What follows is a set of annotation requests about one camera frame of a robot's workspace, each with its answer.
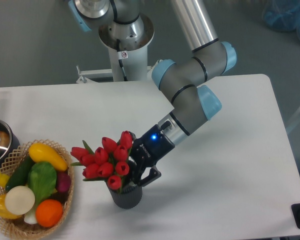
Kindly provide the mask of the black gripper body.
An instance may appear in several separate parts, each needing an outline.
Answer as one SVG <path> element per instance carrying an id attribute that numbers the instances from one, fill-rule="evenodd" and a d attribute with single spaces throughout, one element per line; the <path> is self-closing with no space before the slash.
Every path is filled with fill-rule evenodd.
<path id="1" fill-rule="evenodd" d="M 175 145 L 156 124 L 140 138 L 133 141 L 130 156 L 140 169 L 145 169 L 156 165 L 174 148 Z"/>

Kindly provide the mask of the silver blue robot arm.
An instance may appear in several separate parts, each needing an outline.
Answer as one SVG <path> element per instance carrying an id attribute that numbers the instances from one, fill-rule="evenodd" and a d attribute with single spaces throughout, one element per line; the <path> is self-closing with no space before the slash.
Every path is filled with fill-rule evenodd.
<path id="1" fill-rule="evenodd" d="M 139 1 L 71 0 L 68 5 L 83 31 L 98 29 L 115 82 L 146 79 L 154 27 L 140 12 Z M 151 78 L 173 110 L 142 137 L 125 133 L 120 138 L 123 150 L 112 150 L 109 158 L 114 163 L 132 158 L 135 166 L 129 173 L 116 171 L 107 178 L 113 190 L 128 185 L 143 187 L 160 177 L 158 160 L 222 108 L 206 81 L 225 73 L 237 61 L 232 45 L 219 41 L 201 0 L 173 0 L 171 5 L 193 56 L 184 64 L 160 60 L 152 68 Z"/>

